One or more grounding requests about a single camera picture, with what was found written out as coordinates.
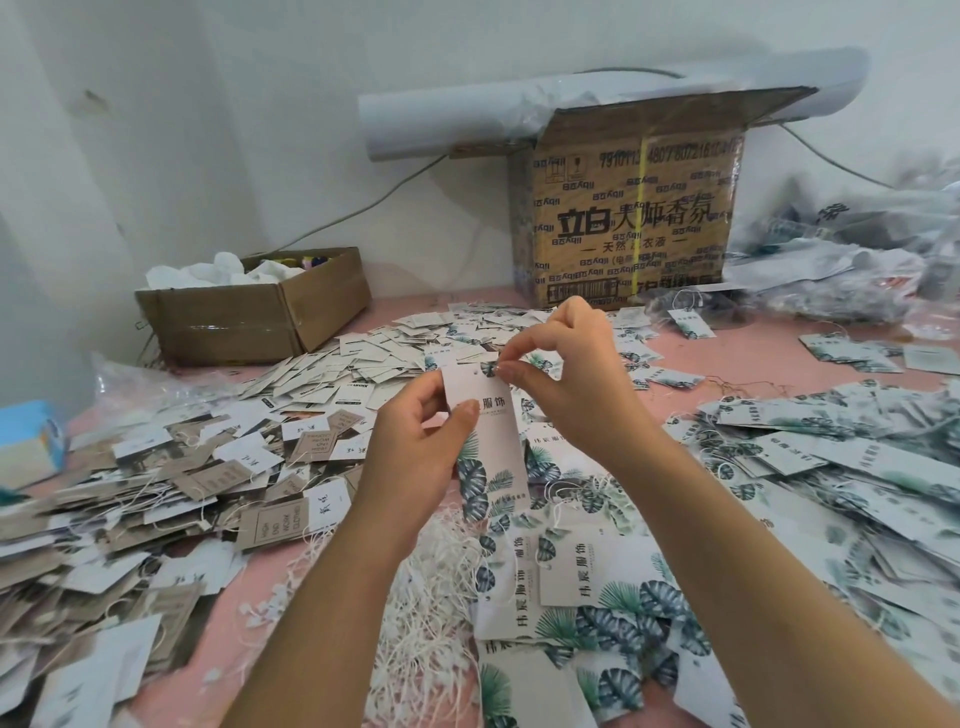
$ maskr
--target cardboard box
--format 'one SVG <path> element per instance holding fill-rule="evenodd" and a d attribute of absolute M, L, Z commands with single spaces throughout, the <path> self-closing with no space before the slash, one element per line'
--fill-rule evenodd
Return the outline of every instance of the cardboard box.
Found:
<path fill-rule="evenodd" d="M 330 260 L 283 283 L 136 291 L 164 359 L 179 366 L 267 364 L 312 352 L 370 302 L 356 248 L 293 253 Z M 268 257 L 278 255 L 245 257 L 244 267 Z"/>
<path fill-rule="evenodd" d="M 59 473 L 63 433 L 45 401 L 0 408 L 0 487 L 18 490 Z"/>
<path fill-rule="evenodd" d="M 514 280 L 537 305 L 721 279 L 746 130 L 815 89 L 558 109 L 508 157 Z"/>

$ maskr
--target left hand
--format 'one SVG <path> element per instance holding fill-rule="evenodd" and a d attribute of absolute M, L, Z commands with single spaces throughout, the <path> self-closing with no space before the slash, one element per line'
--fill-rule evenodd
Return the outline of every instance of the left hand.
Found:
<path fill-rule="evenodd" d="M 376 415 L 367 460 L 349 516 L 401 560 L 444 499 L 460 448 L 477 424 L 480 404 L 457 405 L 432 434 L 423 423 L 445 409 L 439 371 L 418 376 Z"/>

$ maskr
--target cable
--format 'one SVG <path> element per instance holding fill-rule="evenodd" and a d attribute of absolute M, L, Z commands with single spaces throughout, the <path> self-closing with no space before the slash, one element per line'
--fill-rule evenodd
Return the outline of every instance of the cable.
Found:
<path fill-rule="evenodd" d="M 298 237 L 298 238 L 296 238 L 296 239 L 294 239 L 294 240 L 291 240 L 289 243 L 286 243 L 286 244 L 284 244 L 284 245 L 281 245 L 279 248 L 274 248 L 273 250 L 271 250 L 271 251 L 269 251 L 269 252 L 267 252 L 267 253 L 264 253 L 264 254 L 262 254 L 262 255 L 273 255 L 274 253 L 279 253 L 279 252 L 282 251 L 282 250 L 286 250 L 287 248 L 290 248 L 291 246 L 297 245 L 297 243 L 299 243 L 301 240 L 310 237 L 310 235 L 313 235 L 314 233 L 317 233 L 317 232 L 320 232 L 320 231 L 325 231 L 327 228 L 332 228 L 334 225 L 340 225 L 340 223 L 345 223 L 347 220 L 349 220 L 349 219 L 351 219 L 351 218 L 354 218 L 354 217 L 356 217 L 357 215 L 362 215 L 362 214 L 363 214 L 364 212 L 366 212 L 367 210 L 373 209 L 374 207 L 376 207 L 377 205 L 379 205 L 380 203 L 382 203 L 384 200 L 386 200 L 388 197 L 390 197 L 392 194 L 394 194 L 397 190 L 399 190 L 404 184 L 408 183 L 410 180 L 416 179 L 417 177 L 419 177 L 421 174 L 423 174 L 424 172 L 426 172 L 426 171 L 427 171 L 428 169 L 430 169 L 431 167 L 435 167 L 436 165 L 440 164 L 440 162 L 442 162 L 444 159 L 446 159 L 446 155 L 440 155 L 439 157 L 437 157 L 436 159 L 434 159 L 432 162 L 430 162 L 429 164 L 427 164 L 425 167 L 421 167 L 420 169 L 418 169 L 418 170 L 417 170 L 416 172 L 414 172 L 412 175 L 408 175 L 407 177 L 404 177 L 402 180 L 400 180 L 399 182 L 397 182 L 393 187 L 391 187 L 391 188 L 387 191 L 387 194 L 385 194 L 383 197 L 379 198 L 378 200 L 375 200 L 374 202 L 370 203 L 370 204 L 367 205 L 366 207 L 361 207 L 360 209 L 354 210 L 353 212 L 351 212 L 351 213 L 348 214 L 348 215 L 344 215 L 343 217 L 338 217 L 336 220 L 331 220 L 331 221 L 328 222 L 328 223 L 323 223 L 323 224 L 320 225 L 318 228 L 314 228 L 312 231 L 305 232 L 303 235 L 301 235 L 300 237 Z"/>
<path fill-rule="evenodd" d="M 852 170 L 850 167 L 845 167 L 843 164 L 841 164 L 840 162 L 838 162 L 836 159 L 831 159 L 830 157 L 828 157 L 827 155 L 825 155 L 823 152 L 821 152 L 820 150 L 818 150 L 817 148 L 815 148 L 812 144 L 810 144 L 810 142 L 808 142 L 806 139 L 804 139 L 804 138 L 803 138 L 802 136 L 800 136 L 798 133 L 796 133 L 796 132 L 794 132 L 792 129 L 790 129 L 790 127 L 788 127 L 786 124 L 782 124 L 782 123 L 781 123 L 781 124 L 778 124 L 777 126 L 779 126 L 779 127 L 780 127 L 781 129 L 783 129 L 785 132 L 787 132 L 788 134 L 790 134 L 791 136 L 793 136 L 793 138 L 795 138 L 797 141 L 799 141 L 801 144 L 803 144 L 808 150 L 810 150 L 811 152 L 813 152 L 813 154 L 815 154 L 817 157 L 819 157 L 820 159 L 822 159 L 823 161 L 825 161 L 827 164 L 832 164 L 832 165 L 833 165 L 834 167 L 836 167 L 837 169 L 842 169 L 842 170 L 843 170 L 844 172 L 846 172 L 847 174 L 853 175 L 854 177 L 859 177 L 861 180 L 865 180 L 866 182 L 872 182 L 873 184 L 879 184 L 881 187 L 886 187 L 887 189 L 896 189 L 892 184 L 887 184 L 886 182 L 881 182 L 880 180 L 875 180 L 873 177 L 867 177 L 866 175 L 862 175 L 862 174 L 860 174 L 859 172 L 857 172 L 857 171 L 855 171 L 855 170 Z"/>

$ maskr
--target clutter of tags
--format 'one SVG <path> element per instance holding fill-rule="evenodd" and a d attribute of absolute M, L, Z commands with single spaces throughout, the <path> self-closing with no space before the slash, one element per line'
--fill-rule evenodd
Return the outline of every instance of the clutter of tags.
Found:
<path fill-rule="evenodd" d="M 867 380 L 698 410 L 664 429 L 960 705 L 960 381 L 914 392 Z M 645 680 L 709 726 L 746 725 L 622 490 L 536 411 L 517 422 L 527 445 L 515 458 L 540 484 L 529 500 L 504 487 L 520 466 L 485 449 L 483 425 L 458 463 L 465 512 L 486 509 L 488 523 L 473 618 L 486 725 L 590 726 L 642 708 Z"/>
<path fill-rule="evenodd" d="M 451 308 L 341 336 L 228 397 L 74 438 L 59 490 L 0 508 L 0 714 L 107 725 L 144 679 L 189 661 L 250 551 L 343 518 L 376 412 L 409 378 L 489 369 L 498 347 L 548 316 Z M 641 343 L 656 335 L 648 323 L 619 315 L 637 370 L 659 357 Z"/>

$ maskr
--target hand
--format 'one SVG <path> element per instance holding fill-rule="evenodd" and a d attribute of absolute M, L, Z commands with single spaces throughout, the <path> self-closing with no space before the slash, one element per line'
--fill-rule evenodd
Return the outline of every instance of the hand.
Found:
<path fill-rule="evenodd" d="M 417 534 L 444 499 L 480 404 L 461 402 L 442 427 L 427 434 L 423 423 L 444 409 L 444 378 L 435 371 L 418 376 L 377 412 L 348 517 L 398 561 L 413 551 Z"/>
<path fill-rule="evenodd" d="M 564 359 L 560 381 L 518 361 L 535 349 Z M 656 426 L 623 368 L 606 314 L 579 296 L 511 339 L 496 373 L 530 394 L 574 447 L 608 469 L 624 448 L 636 446 L 638 429 Z"/>

